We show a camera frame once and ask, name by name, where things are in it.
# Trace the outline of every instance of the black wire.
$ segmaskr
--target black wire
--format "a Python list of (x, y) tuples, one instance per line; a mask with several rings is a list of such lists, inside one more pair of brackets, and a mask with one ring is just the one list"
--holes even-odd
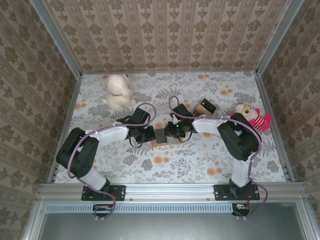
[(185, 143), (186, 141), (189, 141), (189, 140), (190, 140), (191, 136), (192, 136), (192, 132), (190, 132), (189, 138), (188, 138), (187, 140), (184, 140), (184, 141), (180, 141), (180, 137), (179, 137), (179, 138), (178, 138), (178, 139), (179, 139), (179, 142), (180, 142), (180, 143)]
[(132, 144), (132, 142), (131, 142), (131, 137), (129, 138), (129, 143), (130, 143), (130, 145), (131, 145), (132, 147), (134, 147), (134, 148), (136, 148), (136, 149), (141, 148), (141, 146), (142, 146), (142, 143), (140, 144), (140, 146), (133, 146), (133, 144)]

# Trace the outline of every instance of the floral fabric surface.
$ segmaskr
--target floral fabric surface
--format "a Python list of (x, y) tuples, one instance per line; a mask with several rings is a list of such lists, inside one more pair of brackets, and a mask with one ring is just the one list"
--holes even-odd
[[(229, 116), (237, 103), (264, 108), (252, 72), (179, 72), (131, 73), (130, 87), (136, 106), (125, 112), (114, 112), (102, 103), (107, 93), (107, 75), (84, 75), (69, 131), (75, 127), (94, 130), (108, 126), (116, 119), (131, 115), (141, 103), (156, 107), (152, 125), (162, 128), (171, 120), (168, 99), (178, 96), (189, 111), (203, 98), (216, 106), (214, 116)], [(142, 106), (151, 115), (150, 106)], [(285, 177), (271, 131), (261, 133), (262, 151), (254, 159), (252, 177), (258, 182), (284, 182)], [(128, 140), (100, 147), (94, 160), (97, 168), (112, 183), (215, 183), (228, 182), (233, 169), (233, 157), (220, 136), (193, 134), (185, 143), (141, 148), (130, 146)], [(67, 170), (59, 166), (56, 183), (76, 183), (68, 179)]]

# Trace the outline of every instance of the patterned wallpaper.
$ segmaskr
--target patterned wallpaper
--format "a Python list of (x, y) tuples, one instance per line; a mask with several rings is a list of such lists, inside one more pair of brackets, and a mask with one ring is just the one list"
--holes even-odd
[(0, 0), (0, 239), (47, 181), (75, 79), (28, 0)]
[(320, 1), (305, 0), (263, 79), (298, 181), (320, 222)]
[(83, 72), (254, 69), (289, 0), (44, 0)]

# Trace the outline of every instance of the stuffed toy face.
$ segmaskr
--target stuffed toy face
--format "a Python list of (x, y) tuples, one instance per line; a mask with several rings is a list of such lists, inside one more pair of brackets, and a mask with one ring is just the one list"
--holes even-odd
[(234, 111), (236, 113), (241, 113), (248, 121), (255, 119), (259, 115), (253, 107), (242, 103), (238, 104)]

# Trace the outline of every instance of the purple cable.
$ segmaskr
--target purple cable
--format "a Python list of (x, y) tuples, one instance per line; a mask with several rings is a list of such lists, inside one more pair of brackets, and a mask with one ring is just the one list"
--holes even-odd
[[(86, 135), (84, 135), (84, 136), (79, 140), (79, 142), (75, 145), (75, 147), (74, 147), (74, 149), (73, 149), (73, 152), (72, 152), (72, 154), (71, 154), (71, 156), (70, 156), (70, 159), (69, 159), (69, 162), (68, 162), (68, 166), (67, 166), (67, 175), (68, 175), (68, 177), (71, 178), (71, 179), (74, 179), (74, 178), (76, 177), (76, 176), (72, 176), (72, 175), (71, 175), (71, 172), (70, 172), (70, 170), (71, 170), (71, 165), (72, 165), (72, 161), (74, 160), (74, 157), (75, 157), (75, 154), (76, 154), (78, 148), (80, 147), (80, 145), (83, 143), (83, 141), (84, 141), (87, 137), (91, 136), (92, 134), (97, 134), (97, 133), (100, 133), (100, 132), (102, 132), (102, 131), (105, 131), (105, 130), (108, 130), (108, 129), (112, 129), (112, 128), (115, 128), (115, 127), (144, 127), (144, 126), (149, 125), (149, 124), (156, 118), (156, 114), (157, 114), (156, 108), (155, 108), (155, 106), (153, 106), (151, 103), (147, 103), (147, 102), (146, 102), (146, 103), (141, 103), (141, 104), (139, 104), (139, 105), (137, 106), (137, 108), (140, 107), (140, 106), (142, 106), (142, 105), (149, 105), (149, 106), (151, 106), (151, 107), (153, 108), (154, 115), (153, 115), (152, 119), (149, 120), (148, 122), (145, 122), (145, 123), (142, 123), (142, 124), (122, 124), (122, 123), (119, 123), (119, 124), (115, 124), (115, 125), (110, 125), (110, 126), (102, 127), (102, 128), (100, 128), (100, 129), (98, 129), (98, 130), (91, 131), (91, 132), (87, 133)], [(107, 195), (107, 196), (109, 196), (109, 197), (112, 198), (112, 200), (113, 200), (112, 209), (111, 209), (110, 212), (104, 217), (104, 218), (108, 218), (108, 217), (110, 216), (110, 214), (114, 211), (115, 207), (116, 207), (116, 199), (115, 199), (115, 197), (113, 197), (113, 196), (112, 196), (110, 193), (108, 193), (108, 192), (94, 189), (92, 186), (88, 185), (86, 182), (84, 182), (84, 181), (81, 180), (80, 178), (77, 178), (77, 179), (78, 179), (80, 182), (82, 182), (85, 186), (87, 186), (88, 188), (90, 188), (92, 191), (95, 191), (96, 193), (99, 193), (99, 194), (105, 194), (105, 195)], [(97, 209), (98, 209), (98, 208), (96, 208), (96, 209), (94, 210), (94, 216), (95, 216), (95, 217), (98, 217), (97, 214), (96, 214), (96, 213), (97, 213)]]
[(175, 99), (177, 100), (177, 104), (179, 105), (179, 99), (178, 99), (178, 97), (177, 97), (177, 96), (171, 96), (171, 97), (169, 98), (169, 108), (170, 108), (170, 110), (174, 113), (174, 115), (176, 115), (176, 116), (178, 116), (178, 117), (180, 117), (180, 118), (184, 118), (184, 119), (214, 119), (214, 120), (230, 121), (230, 122), (233, 122), (233, 123), (236, 123), (236, 124), (239, 124), (239, 125), (245, 127), (245, 128), (248, 129), (250, 132), (252, 132), (253, 135), (256, 137), (256, 139), (257, 139), (257, 141), (258, 141), (258, 143), (259, 143), (259, 147), (258, 147), (258, 150), (250, 157), (250, 160), (249, 160), (250, 163), (249, 163), (249, 168), (248, 168), (248, 178), (251, 180), (251, 182), (252, 182), (253, 184), (256, 184), (258, 187), (262, 188), (262, 189), (265, 191), (265, 197), (264, 197), (264, 200), (262, 201), (261, 206), (260, 206), (254, 213), (249, 214), (248, 216), (246, 216), (246, 218), (255, 215), (255, 214), (265, 205), (265, 203), (266, 203), (266, 201), (267, 201), (267, 199), (268, 199), (268, 191), (267, 191), (267, 189), (266, 189), (264, 186), (256, 183), (256, 182), (251, 178), (251, 169), (252, 169), (253, 159), (254, 159), (254, 157), (256, 157), (256, 156), (259, 154), (259, 152), (261, 151), (261, 148), (262, 148), (262, 142), (261, 142), (261, 139), (260, 139), (259, 135), (258, 135), (258, 134), (256, 133), (256, 131), (253, 130), (250, 126), (244, 124), (244, 123), (241, 122), (241, 121), (234, 120), (234, 119), (231, 119), (231, 118), (228, 118), (228, 117), (217, 117), (217, 116), (204, 116), (204, 117), (201, 117), (201, 116), (183, 116), (183, 115), (180, 115), (180, 114), (176, 113), (176, 112), (173, 110), (173, 108), (171, 107), (171, 99), (173, 99), (173, 98), (175, 98)]

